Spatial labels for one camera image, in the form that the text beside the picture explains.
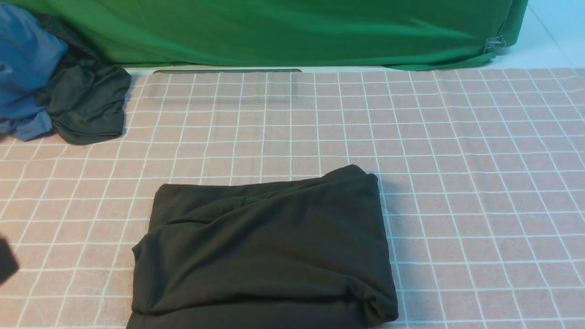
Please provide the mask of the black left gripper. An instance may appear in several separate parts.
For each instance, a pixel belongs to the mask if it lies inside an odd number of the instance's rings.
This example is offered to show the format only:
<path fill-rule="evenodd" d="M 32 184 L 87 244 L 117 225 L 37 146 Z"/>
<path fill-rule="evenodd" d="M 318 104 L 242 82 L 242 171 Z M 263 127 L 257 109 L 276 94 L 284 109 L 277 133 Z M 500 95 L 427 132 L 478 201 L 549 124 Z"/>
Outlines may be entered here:
<path fill-rule="evenodd" d="M 17 271 L 19 264 L 6 238 L 0 238 L 0 285 L 6 283 Z"/>

